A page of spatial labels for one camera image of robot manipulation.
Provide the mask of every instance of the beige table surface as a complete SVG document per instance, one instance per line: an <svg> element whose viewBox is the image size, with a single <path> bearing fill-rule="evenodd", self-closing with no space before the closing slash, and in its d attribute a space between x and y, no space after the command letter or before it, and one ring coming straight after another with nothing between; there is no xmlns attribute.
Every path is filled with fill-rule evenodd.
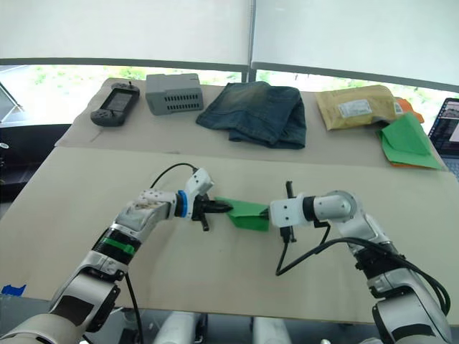
<svg viewBox="0 0 459 344"><path fill-rule="evenodd" d="M0 221L0 285L27 284L25 297L50 299L124 204L178 161L209 171L216 183L211 196L267 204L285 197L287 179L296 193L355 192L396 247L446 286L453 300L448 319L459 325L459 184L444 171L58 147ZM178 169L158 187L175 191L188 177L188 168ZM209 233L183 219L157 226L131 262L141 307L373 321L375 300L344 245L276 277L277 229L236 229L221 214L209 223ZM287 262L317 245L323 232L295 233ZM131 306L124 282L122 289L118 305Z"/></svg>
<svg viewBox="0 0 459 344"><path fill-rule="evenodd" d="M302 92L306 113L306 148L276 150L245 142L228 141L228 132L210 130L197 125L200 111L155 116L145 101L145 81L134 80L141 90L141 99L124 126L102 128L90 120L111 91L114 82L108 79L78 116L70 129L57 142L62 147L111 148L157 153L193 154L264 161L290 161L348 166L390 167L379 139L377 125L346 130L327 131L312 92ZM204 106L208 106L223 87L202 85Z"/></svg>

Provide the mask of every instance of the green folded paper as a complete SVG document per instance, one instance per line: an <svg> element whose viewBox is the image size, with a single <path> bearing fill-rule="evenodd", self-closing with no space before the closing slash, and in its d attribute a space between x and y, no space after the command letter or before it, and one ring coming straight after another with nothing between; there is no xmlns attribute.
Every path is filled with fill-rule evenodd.
<svg viewBox="0 0 459 344"><path fill-rule="evenodd" d="M385 127L379 137L384 154L391 163L442 169L432 153L429 138L412 113Z"/></svg>
<svg viewBox="0 0 459 344"><path fill-rule="evenodd" d="M224 197L215 197L218 201L226 201L232 205L233 209L228 211L231 222L238 228L252 229L254 231L268 231L270 222L260 217L260 213L268 206L264 204L237 201Z"/></svg>

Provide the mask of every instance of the green band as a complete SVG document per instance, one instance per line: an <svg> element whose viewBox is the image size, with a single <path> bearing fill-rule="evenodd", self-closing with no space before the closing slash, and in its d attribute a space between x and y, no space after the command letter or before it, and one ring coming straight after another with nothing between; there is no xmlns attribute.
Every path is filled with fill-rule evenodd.
<svg viewBox="0 0 459 344"><path fill-rule="evenodd" d="M134 249L134 246L129 245L129 244L123 244L121 242L117 242L116 240L113 240L110 238L102 238L102 242L104 244L111 245L118 249L122 249L125 253L130 254L131 256L133 256L136 253L136 249Z"/></svg>

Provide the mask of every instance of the white label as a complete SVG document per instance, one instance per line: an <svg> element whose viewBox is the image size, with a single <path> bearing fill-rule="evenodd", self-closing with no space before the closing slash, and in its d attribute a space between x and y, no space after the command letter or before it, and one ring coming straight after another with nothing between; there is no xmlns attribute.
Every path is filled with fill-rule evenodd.
<svg viewBox="0 0 459 344"><path fill-rule="evenodd" d="M338 105L341 116L344 118L368 115L372 113L372 108L366 99L352 100Z"/></svg>
<svg viewBox="0 0 459 344"><path fill-rule="evenodd" d="M398 102L394 102L394 109L395 109L395 115L400 116L404 114L403 109Z"/></svg>
<svg viewBox="0 0 459 344"><path fill-rule="evenodd" d="M454 132L450 137L450 141L459 142L459 121L458 121L458 124L456 125L456 129L454 129Z"/></svg>

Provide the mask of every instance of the folded jeans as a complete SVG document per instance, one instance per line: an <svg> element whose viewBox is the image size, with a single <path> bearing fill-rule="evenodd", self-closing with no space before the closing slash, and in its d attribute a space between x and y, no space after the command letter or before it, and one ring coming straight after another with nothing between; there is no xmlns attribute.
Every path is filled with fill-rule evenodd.
<svg viewBox="0 0 459 344"><path fill-rule="evenodd" d="M291 149L306 144L304 105L294 87L229 83L196 122L209 129L229 130L231 141Z"/></svg>

